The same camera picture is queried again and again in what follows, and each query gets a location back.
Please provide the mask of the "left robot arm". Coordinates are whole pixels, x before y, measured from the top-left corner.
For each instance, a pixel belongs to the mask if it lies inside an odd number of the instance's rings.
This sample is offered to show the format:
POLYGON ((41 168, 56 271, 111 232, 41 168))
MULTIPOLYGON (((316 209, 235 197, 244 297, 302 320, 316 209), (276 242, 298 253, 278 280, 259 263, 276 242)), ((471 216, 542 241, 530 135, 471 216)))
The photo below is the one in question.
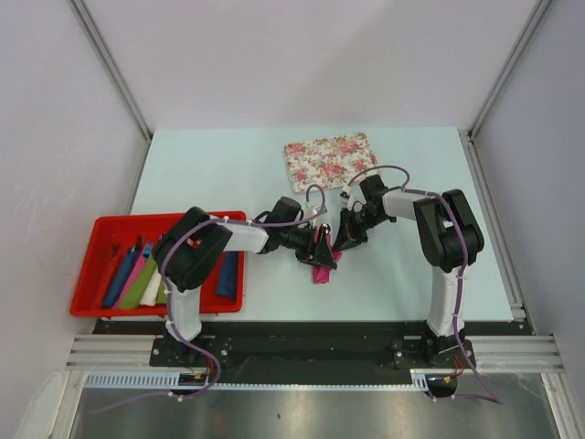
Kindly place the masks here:
POLYGON ((200 290, 224 253, 267 254, 284 247, 294 251, 298 262, 336 269, 328 227, 311 224, 324 212, 321 206, 306 218, 301 204, 287 197, 257 219, 220 218, 198 207, 188 210, 154 248, 167 294, 165 327, 174 338, 171 356, 185 366, 200 359, 200 290))

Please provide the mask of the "red plastic bin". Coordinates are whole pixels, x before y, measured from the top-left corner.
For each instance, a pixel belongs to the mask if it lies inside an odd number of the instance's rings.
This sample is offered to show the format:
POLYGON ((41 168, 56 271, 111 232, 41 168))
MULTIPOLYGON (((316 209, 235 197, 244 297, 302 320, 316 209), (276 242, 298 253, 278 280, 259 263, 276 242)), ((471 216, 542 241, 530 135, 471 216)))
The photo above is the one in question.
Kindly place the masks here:
MULTIPOLYGON (((156 243, 181 218, 179 213, 101 217, 94 223, 79 280, 69 311, 76 317, 164 316, 164 304, 121 310, 102 305, 103 298, 122 264, 125 254, 142 239, 156 243)), ((246 256, 239 254, 237 290, 218 295, 222 261, 202 285, 200 312, 203 314, 237 313, 243 304, 246 256)))

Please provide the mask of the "pink paper napkin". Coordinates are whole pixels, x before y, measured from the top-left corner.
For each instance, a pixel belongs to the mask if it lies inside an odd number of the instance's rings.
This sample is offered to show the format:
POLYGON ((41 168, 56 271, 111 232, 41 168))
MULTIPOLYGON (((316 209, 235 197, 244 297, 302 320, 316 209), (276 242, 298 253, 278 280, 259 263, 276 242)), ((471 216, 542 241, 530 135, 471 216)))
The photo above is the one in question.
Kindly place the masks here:
MULTIPOLYGON (((333 252, 335 262, 339 262, 342 258, 341 252, 333 252)), ((323 266, 314 266, 312 268, 312 282, 313 284, 327 284, 330 281, 331 268, 323 266)))

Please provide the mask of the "floral tray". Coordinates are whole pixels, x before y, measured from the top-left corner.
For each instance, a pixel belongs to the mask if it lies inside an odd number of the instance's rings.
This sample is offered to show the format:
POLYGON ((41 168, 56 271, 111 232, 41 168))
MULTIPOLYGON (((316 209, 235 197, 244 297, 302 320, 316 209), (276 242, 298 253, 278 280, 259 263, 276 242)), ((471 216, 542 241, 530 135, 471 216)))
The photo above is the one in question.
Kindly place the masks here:
POLYGON ((323 190, 342 187, 356 174, 378 165, 364 133, 287 144, 283 153, 296 194, 302 194, 312 184, 323 190))

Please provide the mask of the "white napkin roll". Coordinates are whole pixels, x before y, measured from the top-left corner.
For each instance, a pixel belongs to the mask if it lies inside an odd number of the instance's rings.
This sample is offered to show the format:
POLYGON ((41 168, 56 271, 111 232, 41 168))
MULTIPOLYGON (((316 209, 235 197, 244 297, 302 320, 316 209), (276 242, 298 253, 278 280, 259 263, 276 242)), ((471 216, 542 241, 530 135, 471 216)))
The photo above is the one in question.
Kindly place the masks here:
POLYGON ((154 306, 156 304, 156 298, 158 296, 160 284, 161 274, 155 270, 140 300, 141 306, 154 306))

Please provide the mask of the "pink napkin roll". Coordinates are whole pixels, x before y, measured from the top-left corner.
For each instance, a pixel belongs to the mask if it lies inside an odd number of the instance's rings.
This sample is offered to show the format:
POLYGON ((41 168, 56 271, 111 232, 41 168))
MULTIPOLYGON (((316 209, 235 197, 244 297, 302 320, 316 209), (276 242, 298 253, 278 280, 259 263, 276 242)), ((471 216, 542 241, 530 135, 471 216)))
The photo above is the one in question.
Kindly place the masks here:
POLYGON ((151 258, 140 257, 122 289, 122 293, 115 303, 116 309, 128 310, 138 307, 145 288, 152 276, 151 258))

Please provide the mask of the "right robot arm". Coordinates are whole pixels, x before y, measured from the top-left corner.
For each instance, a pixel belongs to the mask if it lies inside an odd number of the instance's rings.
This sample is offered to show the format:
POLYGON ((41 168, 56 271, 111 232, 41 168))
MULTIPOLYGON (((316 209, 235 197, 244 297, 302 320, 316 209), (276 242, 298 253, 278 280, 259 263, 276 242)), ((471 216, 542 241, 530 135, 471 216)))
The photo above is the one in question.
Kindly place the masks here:
POLYGON ((333 244, 342 252, 367 242, 367 232, 384 221, 397 219, 416 223, 422 253, 432 267, 431 309, 426 319, 433 334, 421 344, 423 359, 442 367, 454 356, 448 337, 460 337, 464 282, 468 267, 484 249, 484 235, 466 196, 460 189, 441 194, 389 188, 378 175, 359 184, 363 199, 357 200, 348 185, 341 198, 339 231, 333 244))

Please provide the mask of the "blue napkin roll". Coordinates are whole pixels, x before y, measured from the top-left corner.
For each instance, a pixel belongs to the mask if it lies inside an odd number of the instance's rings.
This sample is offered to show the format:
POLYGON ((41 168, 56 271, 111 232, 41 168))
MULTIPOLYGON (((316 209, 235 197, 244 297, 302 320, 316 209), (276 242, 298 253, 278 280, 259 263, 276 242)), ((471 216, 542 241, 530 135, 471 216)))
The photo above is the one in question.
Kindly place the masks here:
POLYGON ((238 294, 239 254, 225 252, 218 274, 216 296, 235 301, 238 294))
POLYGON ((122 262, 120 263, 115 275, 112 278, 106 295, 102 299, 101 305, 103 307, 113 307, 114 304, 118 301, 140 255, 141 249, 139 247, 132 247, 123 256, 122 262))

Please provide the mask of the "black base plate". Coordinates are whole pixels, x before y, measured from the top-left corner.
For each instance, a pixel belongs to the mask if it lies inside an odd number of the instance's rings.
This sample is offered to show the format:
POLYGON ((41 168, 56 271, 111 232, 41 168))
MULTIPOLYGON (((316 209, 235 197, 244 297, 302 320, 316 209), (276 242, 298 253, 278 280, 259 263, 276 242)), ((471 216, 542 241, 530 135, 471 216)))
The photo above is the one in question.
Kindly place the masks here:
MULTIPOLYGON (((206 322, 194 345, 213 354, 222 384, 382 385, 406 383, 409 369, 451 369, 465 364, 452 348, 431 352, 422 322, 269 323, 206 322)), ((162 322, 98 321, 92 335, 149 339, 146 365, 155 368, 207 366, 207 358, 174 340, 162 322)), ((480 341, 520 341, 533 337, 526 322, 472 322, 466 325, 466 351, 475 364, 480 341)))

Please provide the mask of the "aluminium rail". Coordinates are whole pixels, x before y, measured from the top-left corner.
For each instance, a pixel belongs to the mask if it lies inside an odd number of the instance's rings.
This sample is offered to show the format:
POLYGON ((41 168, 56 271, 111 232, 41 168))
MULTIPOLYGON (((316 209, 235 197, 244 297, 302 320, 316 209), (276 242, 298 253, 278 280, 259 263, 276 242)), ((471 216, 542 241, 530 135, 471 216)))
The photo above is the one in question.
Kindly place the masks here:
MULTIPOLYGON (((552 336, 469 336, 477 369, 491 373, 560 373, 565 370, 552 336)), ((69 370, 147 370, 154 336, 78 335, 69 370)))

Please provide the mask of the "green napkin roll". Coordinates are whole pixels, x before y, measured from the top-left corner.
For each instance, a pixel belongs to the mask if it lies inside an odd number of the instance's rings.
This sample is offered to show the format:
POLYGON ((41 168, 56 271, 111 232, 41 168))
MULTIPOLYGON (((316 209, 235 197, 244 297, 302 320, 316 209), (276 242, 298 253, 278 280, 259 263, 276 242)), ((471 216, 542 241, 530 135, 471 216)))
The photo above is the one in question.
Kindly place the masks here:
POLYGON ((126 290, 126 293, 119 301, 119 309, 135 309, 140 305, 140 300, 144 294, 144 290, 155 270, 156 262, 152 257, 149 257, 144 261, 144 265, 141 271, 137 274, 134 281, 130 284, 129 288, 126 290))

